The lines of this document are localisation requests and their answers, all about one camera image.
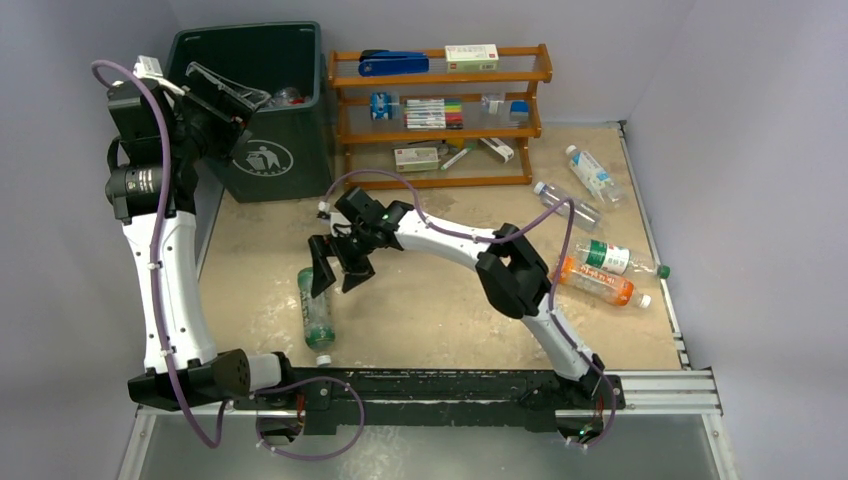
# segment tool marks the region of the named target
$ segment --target marker set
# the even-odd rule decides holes
[[[462,102],[452,98],[409,99],[403,120],[410,130],[462,129]]]

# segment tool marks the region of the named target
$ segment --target beige table surface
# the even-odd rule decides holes
[[[630,202],[607,212],[593,236],[649,252],[617,130],[545,128],[540,139],[530,141],[535,180],[589,197],[565,162],[569,144],[592,152],[630,191]],[[494,156],[475,154],[461,162],[503,167]],[[411,201],[406,191],[369,193],[384,205]],[[522,226],[544,210],[529,186],[428,189],[421,198],[432,215],[488,228],[504,222]],[[283,351],[295,366],[314,365],[315,354],[303,340],[296,275],[311,265],[307,238],[326,233],[316,212],[317,199],[238,204],[224,195],[200,279],[219,350]],[[549,265],[562,246],[565,223],[554,215],[527,235]],[[419,252],[377,250],[370,259],[377,274],[347,294],[341,294],[338,261],[331,259],[338,277],[328,290],[337,334],[334,366],[550,368],[521,321],[489,306],[473,271]],[[680,369],[659,282],[634,283],[653,297],[647,310],[607,305],[568,287],[559,289],[557,301],[608,368]]]

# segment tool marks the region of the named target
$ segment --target wooden shelf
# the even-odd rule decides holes
[[[332,52],[330,54],[329,80],[333,88],[376,87],[385,85],[426,85],[445,83],[488,82],[545,82],[553,77],[551,59],[544,44],[537,47],[498,48],[498,71],[487,73],[447,73],[444,49],[419,50],[430,59],[430,71],[408,75],[362,77],[359,75],[360,52]],[[516,57],[526,57],[533,62],[522,64]]]
[[[430,58],[430,71],[424,74],[389,75],[379,77],[362,77],[359,75],[360,52],[331,52],[329,58],[329,81],[336,90],[339,102],[339,123],[337,140],[342,145],[345,154],[345,172],[350,172],[356,163],[357,168],[375,168],[375,165],[354,162],[354,146],[379,144],[389,142],[411,142],[417,140],[446,140],[446,139],[475,139],[501,138],[514,139],[517,158],[511,160],[509,168],[497,166],[489,168],[486,175],[461,175],[466,168],[448,172],[428,172],[426,174],[407,175],[410,182],[417,188],[454,187],[479,185],[526,185],[533,179],[530,167],[530,157],[527,151],[527,139],[542,135],[542,125],[539,120],[539,109],[536,104],[536,91],[539,82],[548,83],[553,77],[548,49],[544,44],[536,47],[501,47],[498,71],[487,73],[447,73],[447,63],[444,60],[444,49],[419,50]],[[408,130],[403,120],[392,119],[373,121],[370,114],[369,87],[398,85],[447,85],[469,83],[515,83],[526,82],[527,89],[522,92],[506,93],[506,101],[524,101],[529,107],[529,115],[525,118],[509,118],[508,107],[503,115],[491,116],[484,114],[480,107],[480,93],[445,93],[422,94],[416,92],[401,95],[403,103],[410,98],[458,98],[463,103],[463,125],[461,130]],[[393,161],[388,162],[384,157],[369,158],[379,163],[380,168],[394,170]],[[348,185],[362,185],[371,189],[401,188],[394,181],[362,181],[348,182]]]

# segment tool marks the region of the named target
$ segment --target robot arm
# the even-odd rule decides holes
[[[282,354],[248,356],[242,350],[217,351],[201,310],[194,261],[194,163],[203,157],[229,160],[248,136],[245,126],[250,116],[270,96],[232,84],[194,63],[185,72],[182,89],[161,78],[158,62],[148,57],[139,58],[135,76],[142,79],[164,116],[171,181],[163,184],[163,138],[151,106],[134,84],[113,85],[108,91],[108,107],[119,136],[107,155],[110,178],[106,196],[133,252],[147,328],[145,373],[128,381],[130,397],[157,408],[179,408],[168,379],[165,352],[174,361],[189,406],[245,397],[251,391],[290,381],[293,373]],[[128,163],[118,164],[119,146]],[[167,189],[168,203],[158,245],[160,260],[152,265],[149,245],[163,189]],[[152,291],[151,271],[159,275],[158,296]],[[170,352],[163,352],[160,343],[157,307]]]
[[[603,364],[587,347],[565,318],[562,309],[548,309],[550,280],[548,269],[525,237],[491,244],[444,235],[430,228],[413,207],[395,201],[388,207],[373,200],[359,187],[346,192],[335,204],[319,214],[329,220],[329,235],[310,238],[313,279],[312,295],[317,296],[335,282],[327,257],[337,257],[345,274],[342,291],[361,284],[374,275],[368,254],[376,248],[417,250],[431,253],[477,272],[483,290],[495,309],[520,319],[547,353],[554,371],[566,382],[576,382],[591,392],[599,380],[580,353]],[[503,238],[518,230],[504,224],[498,230],[472,228],[428,216],[428,221],[473,237]],[[574,340],[572,347],[554,324],[554,318]]]

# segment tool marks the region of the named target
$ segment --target recycling logo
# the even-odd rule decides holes
[[[294,166],[294,157],[289,150],[267,140],[249,140],[246,156],[233,161],[239,170],[257,177],[276,177]]]

